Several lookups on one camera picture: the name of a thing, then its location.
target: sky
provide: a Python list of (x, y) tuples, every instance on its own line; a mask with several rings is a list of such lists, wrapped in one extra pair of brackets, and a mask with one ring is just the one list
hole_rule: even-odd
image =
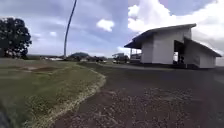
[[(74, 0), (0, 0), (0, 17), (22, 18), (33, 44), (30, 54), (62, 55)], [(224, 0), (78, 0), (67, 54), (107, 56), (148, 29), (197, 23), (193, 39), (224, 51)]]

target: gray roof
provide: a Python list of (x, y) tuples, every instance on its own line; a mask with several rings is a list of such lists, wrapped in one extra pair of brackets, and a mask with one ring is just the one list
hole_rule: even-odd
[(132, 39), (132, 42), (125, 45), (126, 48), (136, 48), (141, 49), (141, 45), (145, 39), (151, 37), (154, 33), (162, 32), (162, 31), (170, 31), (176, 29), (190, 29), (195, 27), (196, 24), (185, 24), (185, 25), (177, 25), (177, 26), (169, 26), (169, 27), (162, 27), (162, 28), (155, 28), (150, 29), (148, 31), (143, 32), (142, 34), (138, 35), (137, 37)]
[(199, 43), (199, 42), (197, 42), (195, 40), (192, 40), (192, 39), (189, 39), (187, 37), (184, 37), (184, 43), (185, 42), (187, 42), (187, 43), (194, 43), (197, 46), (201, 47), (202, 49), (206, 50), (206, 52), (213, 54), (215, 57), (222, 57), (221, 54), (217, 53), (213, 49), (211, 49), (211, 48), (209, 48), (209, 47), (207, 47), (207, 46), (205, 46), (205, 45), (203, 45), (203, 44), (201, 44), (201, 43)]

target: ground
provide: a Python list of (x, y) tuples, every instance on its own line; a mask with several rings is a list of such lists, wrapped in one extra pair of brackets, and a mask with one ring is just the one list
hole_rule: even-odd
[(0, 127), (5, 113), (15, 128), (46, 127), (94, 93), (100, 79), (74, 62), (0, 59)]
[(222, 128), (224, 70), (132, 70), (84, 64), (107, 77), (101, 91), (54, 128)]

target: field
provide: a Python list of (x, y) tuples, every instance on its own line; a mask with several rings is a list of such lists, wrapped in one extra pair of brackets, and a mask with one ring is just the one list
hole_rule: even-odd
[(0, 100), (15, 127), (46, 127), (102, 82), (71, 62), (0, 59)]

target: gravel road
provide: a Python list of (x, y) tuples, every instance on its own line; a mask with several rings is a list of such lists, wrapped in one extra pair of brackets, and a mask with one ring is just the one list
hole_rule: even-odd
[(85, 66), (107, 76), (105, 86), (52, 127), (224, 127), (224, 71)]

